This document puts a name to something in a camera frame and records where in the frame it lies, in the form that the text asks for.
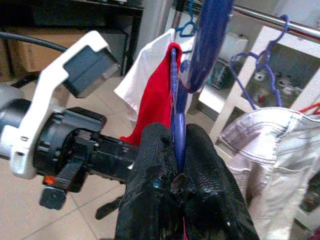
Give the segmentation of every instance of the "denim pants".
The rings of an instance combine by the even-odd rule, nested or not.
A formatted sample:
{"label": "denim pants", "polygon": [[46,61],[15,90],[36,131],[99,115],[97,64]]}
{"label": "denim pants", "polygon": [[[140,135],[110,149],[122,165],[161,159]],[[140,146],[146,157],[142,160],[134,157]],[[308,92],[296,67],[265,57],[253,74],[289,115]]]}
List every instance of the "denim pants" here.
{"label": "denim pants", "polygon": [[320,170],[320,121],[266,107],[236,119],[219,141],[233,152],[226,164],[260,239],[289,239],[309,180]]}

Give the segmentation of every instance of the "cardboard box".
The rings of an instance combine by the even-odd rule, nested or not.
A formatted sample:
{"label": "cardboard box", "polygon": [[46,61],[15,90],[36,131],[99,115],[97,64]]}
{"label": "cardboard box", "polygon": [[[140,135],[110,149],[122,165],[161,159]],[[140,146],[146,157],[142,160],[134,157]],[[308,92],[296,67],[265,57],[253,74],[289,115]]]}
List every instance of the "cardboard box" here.
{"label": "cardboard box", "polygon": [[0,39],[0,82],[11,81],[11,72],[5,41]]}
{"label": "cardboard box", "polygon": [[[85,31],[77,29],[56,28],[7,28],[8,32],[30,36],[69,48],[78,41]],[[28,72],[40,72],[61,52],[28,42],[13,41],[9,43],[12,68],[15,77],[24,77]]]}

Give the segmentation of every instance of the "red hanger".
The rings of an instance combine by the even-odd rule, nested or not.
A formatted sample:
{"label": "red hanger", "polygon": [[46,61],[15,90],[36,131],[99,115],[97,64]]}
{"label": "red hanger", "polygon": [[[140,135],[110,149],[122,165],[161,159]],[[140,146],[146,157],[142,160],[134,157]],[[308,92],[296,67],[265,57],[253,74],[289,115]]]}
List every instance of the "red hanger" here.
{"label": "red hanger", "polygon": [[320,114],[320,102],[312,104],[310,106],[307,106],[305,108],[302,108],[299,112],[300,113],[305,113],[311,109],[316,108],[316,110],[314,110],[314,112],[312,113],[313,115],[319,115]]}

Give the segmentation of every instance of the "tile floor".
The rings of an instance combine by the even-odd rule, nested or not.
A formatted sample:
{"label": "tile floor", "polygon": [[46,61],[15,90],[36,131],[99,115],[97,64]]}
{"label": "tile floor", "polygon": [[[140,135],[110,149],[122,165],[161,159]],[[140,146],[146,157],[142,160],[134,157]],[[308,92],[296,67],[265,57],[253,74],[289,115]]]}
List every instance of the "tile floor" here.
{"label": "tile floor", "polygon": [[[121,78],[111,78],[86,99],[70,97],[68,107],[79,106],[106,115],[108,123],[102,133],[118,138],[128,136],[133,126],[126,118],[124,102],[113,92]],[[23,88],[32,98],[35,84]],[[207,132],[214,121],[202,112],[187,115]],[[62,210],[48,210],[38,202],[43,189],[42,177],[25,180],[12,176],[9,162],[0,160],[0,240],[99,240],[112,238],[118,211],[96,220],[96,210],[123,195],[125,186],[89,176],[80,193],[71,193]]]}

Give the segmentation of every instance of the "red cloth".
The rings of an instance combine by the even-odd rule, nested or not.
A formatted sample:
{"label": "red cloth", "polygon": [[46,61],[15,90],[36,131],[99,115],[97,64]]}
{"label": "red cloth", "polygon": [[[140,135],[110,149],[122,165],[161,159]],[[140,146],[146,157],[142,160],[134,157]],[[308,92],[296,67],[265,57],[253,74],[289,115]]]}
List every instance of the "red cloth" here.
{"label": "red cloth", "polygon": [[120,137],[120,140],[130,144],[140,145],[144,128],[152,123],[161,123],[170,127],[171,118],[171,49],[176,48],[176,63],[179,69],[182,50],[173,42],[169,45],[165,57],[150,76],[143,92],[138,119],[132,134]]}

